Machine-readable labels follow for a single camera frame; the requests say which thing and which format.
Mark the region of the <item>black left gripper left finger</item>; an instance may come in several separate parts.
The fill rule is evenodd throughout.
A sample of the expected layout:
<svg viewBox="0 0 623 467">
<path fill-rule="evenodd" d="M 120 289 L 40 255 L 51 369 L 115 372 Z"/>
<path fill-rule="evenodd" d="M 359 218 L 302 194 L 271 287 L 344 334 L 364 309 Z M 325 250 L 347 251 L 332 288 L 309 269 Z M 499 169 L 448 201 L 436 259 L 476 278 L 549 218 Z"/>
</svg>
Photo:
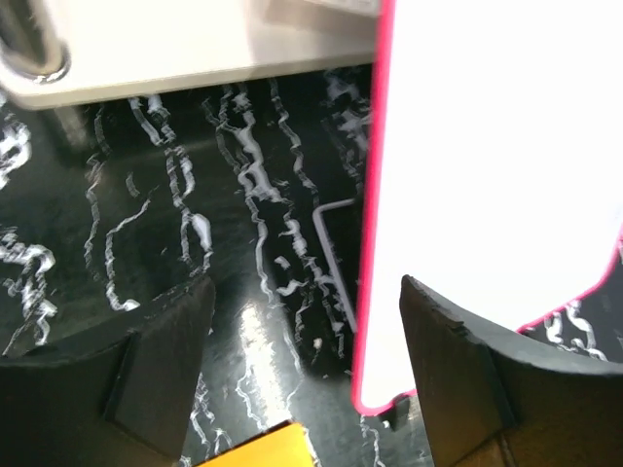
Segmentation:
<svg viewBox="0 0 623 467">
<path fill-rule="evenodd" d="M 214 311 L 207 275 L 1 360 L 4 466 L 173 466 Z"/>
</svg>

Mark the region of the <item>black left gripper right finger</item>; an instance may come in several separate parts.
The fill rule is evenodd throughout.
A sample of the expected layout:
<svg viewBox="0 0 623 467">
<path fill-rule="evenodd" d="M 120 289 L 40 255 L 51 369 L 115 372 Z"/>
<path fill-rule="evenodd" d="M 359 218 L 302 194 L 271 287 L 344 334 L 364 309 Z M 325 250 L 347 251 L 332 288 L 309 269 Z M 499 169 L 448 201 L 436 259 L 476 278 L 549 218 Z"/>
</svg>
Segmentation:
<svg viewBox="0 0 623 467">
<path fill-rule="evenodd" d="M 399 306 L 436 465 L 621 465 L 620 364 L 503 328 L 409 275 Z"/>
</svg>

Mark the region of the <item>pink-framed whiteboard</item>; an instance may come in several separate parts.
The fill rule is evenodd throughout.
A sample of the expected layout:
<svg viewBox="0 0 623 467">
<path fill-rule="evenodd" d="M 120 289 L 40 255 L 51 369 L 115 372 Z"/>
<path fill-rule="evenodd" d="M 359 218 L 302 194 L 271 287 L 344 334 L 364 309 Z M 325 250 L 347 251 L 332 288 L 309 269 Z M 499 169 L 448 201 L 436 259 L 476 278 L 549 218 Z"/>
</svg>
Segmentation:
<svg viewBox="0 0 623 467">
<path fill-rule="evenodd" d="M 521 332 L 622 294 L 622 5 L 385 1 L 374 66 L 352 402 L 414 394 L 410 275 Z"/>
</svg>

